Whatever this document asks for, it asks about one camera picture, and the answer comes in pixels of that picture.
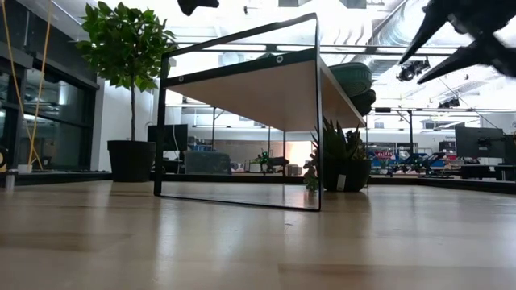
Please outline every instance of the tree trunk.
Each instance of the tree trunk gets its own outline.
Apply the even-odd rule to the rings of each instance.
[[[136,141],[135,76],[131,76],[131,141]]]

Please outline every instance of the shelf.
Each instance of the shelf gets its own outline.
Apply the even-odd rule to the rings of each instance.
[[[314,48],[168,78],[164,87],[282,131],[312,131],[317,119],[316,57],[323,115],[343,128],[364,126]]]

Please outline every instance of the yellow cable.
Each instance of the yellow cable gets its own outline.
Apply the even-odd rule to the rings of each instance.
[[[9,49],[10,69],[12,70],[13,79],[15,81],[16,97],[18,97],[19,109],[23,116],[22,120],[23,120],[23,123],[25,124],[25,129],[27,129],[27,136],[28,136],[29,140],[31,140],[31,132],[29,131],[29,126],[27,124],[27,120],[25,119],[25,116],[23,114],[23,101],[22,101],[21,93],[20,93],[19,87],[18,87],[18,80],[16,78],[16,71],[15,71],[15,61],[13,58],[12,48],[10,46],[10,35],[9,35],[9,27],[7,26],[7,12],[6,12],[5,0],[2,0],[2,13],[3,13],[3,23],[4,23],[4,26],[6,27],[7,48]],[[37,152],[34,152],[34,153],[35,153],[35,157],[38,160],[38,163],[40,164],[40,169],[43,170],[43,165],[41,164],[41,160],[40,160],[40,157],[38,156],[38,153]]]
[[[43,48],[43,63],[41,64],[41,78],[40,78],[40,91],[38,92],[38,98],[35,103],[35,118],[34,118],[34,127],[32,128],[32,138],[31,140],[31,150],[29,151],[29,161],[28,163],[32,163],[32,152],[34,150],[34,139],[35,139],[35,131],[38,126],[38,113],[40,112],[40,98],[41,91],[43,90],[43,80],[45,76],[45,65],[47,62],[47,48],[48,48],[48,37],[50,36],[50,22],[52,21],[52,0],[48,0],[48,19],[47,19],[47,35],[45,36],[45,45]]]

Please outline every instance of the potted tree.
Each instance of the potted tree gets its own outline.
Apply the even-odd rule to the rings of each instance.
[[[319,150],[323,149],[324,177],[322,183],[324,188],[328,191],[335,191],[339,175],[345,175],[344,191],[360,191],[366,185],[371,173],[371,160],[367,159],[358,127],[355,131],[350,130],[344,134],[338,122],[335,128],[333,122],[328,122],[325,118],[323,121],[322,139],[324,148],[318,147],[318,141],[314,137],[316,150],[310,154],[311,161],[305,165],[305,169],[308,169],[305,174],[306,187],[309,190],[317,188],[318,153]]]
[[[177,48],[174,34],[165,30],[166,20],[162,23],[153,10],[128,8],[121,2],[113,10],[104,2],[98,2],[98,8],[86,4],[85,10],[82,28],[89,40],[80,41],[77,48],[110,85],[131,91],[131,141],[107,144],[113,180],[147,181],[156,145],[136,141],[135,89],[157,88],[153,78],[160,74],[161,55]]]

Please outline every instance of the spotlight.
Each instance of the spotlight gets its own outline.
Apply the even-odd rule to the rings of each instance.
[[[455,108],[455,107],[459,107],[459,106],[460,106],[459,98],[454,97],[454,98],[448,99],[446,101],[440,102],[437,109],[451,109],[451,108]]]
[[[414,77],[422,74],[430,68],[428,58],[426,60],[407,61],[402,65],[402,70],[396,76],[399,81],[412,81]]]

